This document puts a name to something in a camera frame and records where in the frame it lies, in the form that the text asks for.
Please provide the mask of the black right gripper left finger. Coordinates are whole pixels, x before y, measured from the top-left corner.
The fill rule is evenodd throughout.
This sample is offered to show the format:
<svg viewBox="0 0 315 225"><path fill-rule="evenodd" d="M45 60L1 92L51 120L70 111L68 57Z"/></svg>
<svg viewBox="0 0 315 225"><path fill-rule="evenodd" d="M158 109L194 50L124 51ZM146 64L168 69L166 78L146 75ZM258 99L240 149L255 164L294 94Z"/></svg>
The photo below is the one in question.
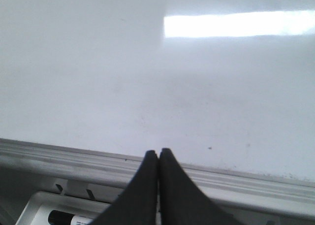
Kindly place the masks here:
<svg viewBox="0 0 315 225"><path fill-rule="evenodd" d="M97 218L94 225L154 225L157 213L158 157L150 150L121 195Z"/></svg>

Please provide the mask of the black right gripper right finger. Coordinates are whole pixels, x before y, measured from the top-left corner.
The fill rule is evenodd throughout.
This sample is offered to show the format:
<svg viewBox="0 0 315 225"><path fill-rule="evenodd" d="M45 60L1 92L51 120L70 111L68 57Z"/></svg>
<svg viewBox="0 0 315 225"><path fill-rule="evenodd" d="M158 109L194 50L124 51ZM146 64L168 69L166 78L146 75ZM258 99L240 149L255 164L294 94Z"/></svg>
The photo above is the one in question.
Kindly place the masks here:
<svg viewBox="0 0 315 225"><path fill-rule="evenodd" d="M190 179L172 151L159 157L160 212L163 225L239 225Z"/></svg>

